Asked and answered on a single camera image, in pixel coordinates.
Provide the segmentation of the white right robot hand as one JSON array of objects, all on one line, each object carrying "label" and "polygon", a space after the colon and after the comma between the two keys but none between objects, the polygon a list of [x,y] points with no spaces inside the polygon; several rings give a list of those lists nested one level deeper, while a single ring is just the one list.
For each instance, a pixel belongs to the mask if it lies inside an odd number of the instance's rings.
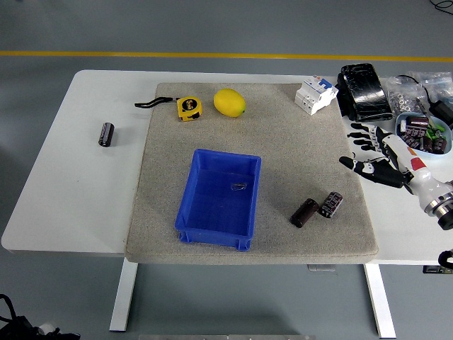
[{"label": "white right robot hand", "polygon": [[397,135],[375,125],[353,123],[348,136],[362,150],[383,155],[382,160],[358,161],[341,157],[339,162],[363,178],[394,188],[405,187],[418,197],[429,215],[442,217],[452,212],[452,184],[438,181],[423,160]]}]

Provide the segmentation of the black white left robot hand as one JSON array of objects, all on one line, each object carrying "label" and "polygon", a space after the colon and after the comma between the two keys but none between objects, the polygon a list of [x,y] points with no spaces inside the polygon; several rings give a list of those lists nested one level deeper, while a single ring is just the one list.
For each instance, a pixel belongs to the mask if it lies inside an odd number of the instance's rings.
[{"label": "black white left robot hand", "polygon": [[38,327],[37,330],[39,339],[52,339],[52,340],[80,340],[81,335],[76,333],[62,333],[59,327],[53,324],[44,323]]}]

